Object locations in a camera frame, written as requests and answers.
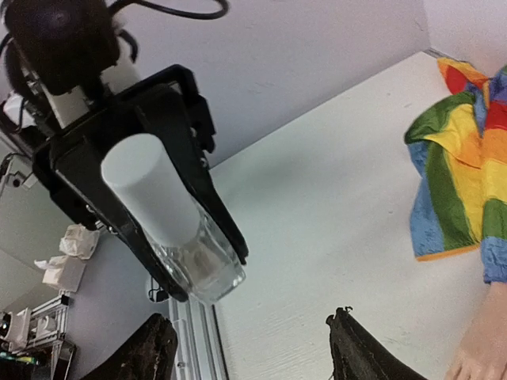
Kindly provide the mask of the clear nail polish bottle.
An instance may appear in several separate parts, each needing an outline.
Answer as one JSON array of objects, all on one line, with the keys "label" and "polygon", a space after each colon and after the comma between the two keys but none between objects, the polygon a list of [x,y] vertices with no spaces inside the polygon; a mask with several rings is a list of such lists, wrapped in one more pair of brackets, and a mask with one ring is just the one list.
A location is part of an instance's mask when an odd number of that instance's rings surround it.
[{"label": "clear nail polish bottle", "polygon": [[148,237],[151,248],[176,283],[203,304],[212,305],[246,279],[242,264],[224,233],[201,206],[196,236],[180,247],[161,245]]}]

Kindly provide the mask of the white nail polish cap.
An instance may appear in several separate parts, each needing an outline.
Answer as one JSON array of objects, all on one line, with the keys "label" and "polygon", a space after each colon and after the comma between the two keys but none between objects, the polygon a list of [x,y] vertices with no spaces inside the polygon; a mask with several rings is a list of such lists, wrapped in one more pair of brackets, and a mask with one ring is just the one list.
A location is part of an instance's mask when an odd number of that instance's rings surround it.
[{"label": "white nail polish cap", "polygon": [[155,135],[117,143],[101,163],[101,176],[156,243],[178,247],[196,237],[199,211]]}]

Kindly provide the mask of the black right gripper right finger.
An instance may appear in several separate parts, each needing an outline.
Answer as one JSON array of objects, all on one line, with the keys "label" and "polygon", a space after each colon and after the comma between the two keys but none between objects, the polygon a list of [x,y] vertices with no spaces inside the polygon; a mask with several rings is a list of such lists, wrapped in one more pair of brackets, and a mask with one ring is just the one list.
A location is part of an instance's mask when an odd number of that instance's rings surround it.
[{"label": "black right gripper right finger", "polygon": [[328,316],[333,378],[341,380],[425,380],[392,355],[352,315],[339,307]]}]

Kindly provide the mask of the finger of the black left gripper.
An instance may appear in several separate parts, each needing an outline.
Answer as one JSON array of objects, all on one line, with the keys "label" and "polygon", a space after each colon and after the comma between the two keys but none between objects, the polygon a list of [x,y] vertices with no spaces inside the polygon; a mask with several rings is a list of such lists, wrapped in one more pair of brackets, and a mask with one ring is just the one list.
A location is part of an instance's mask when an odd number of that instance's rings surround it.
[{"label": "finger of the black left gripper", "polygon": [[102,179],[102,158],[91,146],[56,146],[55,176],[66,195],[55,203],[77,224],[96,230],[97,223],[101,222],[112,230],[164,291],[186,302],[189,293],[177,284],[155,254],[140,224]]}]

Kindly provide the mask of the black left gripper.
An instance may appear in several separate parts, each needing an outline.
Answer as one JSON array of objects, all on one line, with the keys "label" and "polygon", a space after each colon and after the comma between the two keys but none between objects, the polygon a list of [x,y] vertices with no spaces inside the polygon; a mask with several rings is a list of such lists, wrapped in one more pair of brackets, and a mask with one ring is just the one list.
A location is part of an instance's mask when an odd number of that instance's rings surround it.
[{"label": "black left gripper", "polygon": [[215,149],[215,127],[208,104],[192,71],[181,65],[172,65],[111,96],[57,132],[33,155],[33,172],[55,203],[66,195],[55,176],[56,146],[91,146],[103,160],[116,143],[137,133],[151,133],[162,141],[186,190],[217,223],[245,265],[249,255],[246,240],[204,164],[204,153]]}]

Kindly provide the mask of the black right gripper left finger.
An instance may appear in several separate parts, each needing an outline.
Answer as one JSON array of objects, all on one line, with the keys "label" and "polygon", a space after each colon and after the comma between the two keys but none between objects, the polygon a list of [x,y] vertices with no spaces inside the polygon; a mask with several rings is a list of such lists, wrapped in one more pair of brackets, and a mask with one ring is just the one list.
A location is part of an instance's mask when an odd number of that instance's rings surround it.
[{"label": "black right gripper left finger", "polygon": [[154,313],[93,370],[93,379],[171,379],[177,348],[171,321]]}]

